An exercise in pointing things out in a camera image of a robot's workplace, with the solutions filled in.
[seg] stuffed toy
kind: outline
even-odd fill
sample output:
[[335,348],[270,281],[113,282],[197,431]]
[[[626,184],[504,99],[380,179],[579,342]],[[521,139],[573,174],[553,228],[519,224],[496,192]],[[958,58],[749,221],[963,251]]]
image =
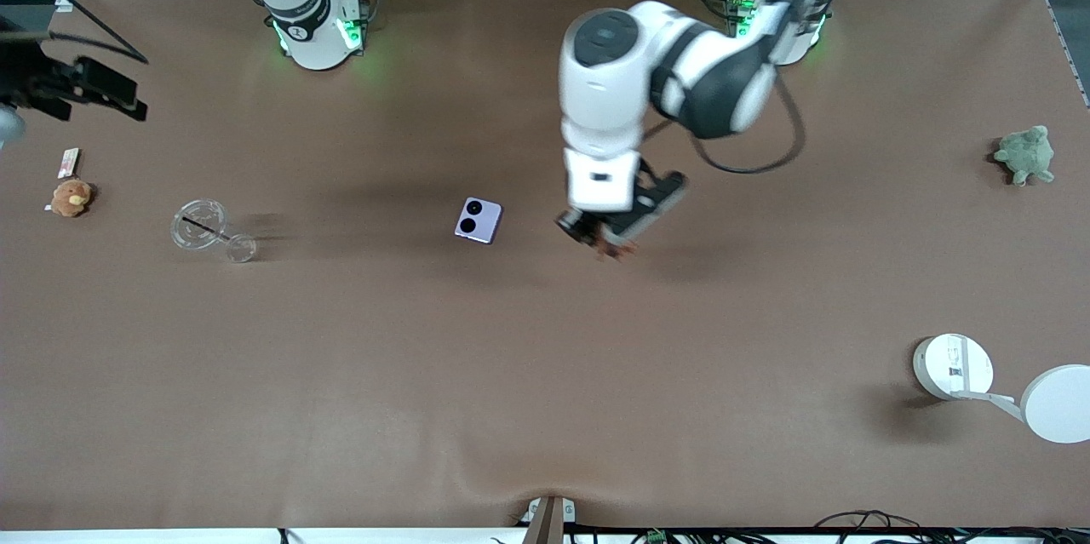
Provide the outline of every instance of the stuffed toy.
[[82,180],[65,180],[53,191],[53,201],[49,204],[53,214],[71,218],[80,215],[90,202],[90,185]]
[[1008,170],[1014,172],[1010,182],[1018,186],[1026,186],[1026,179],[1031,176],[1042,182],[1055,180],[1056,177],[1049,171],[1052,156],[1049,130],[1043,125],[1005,136],[1000,141],[1000,149],[992,155],[993,159],[1007,165]]

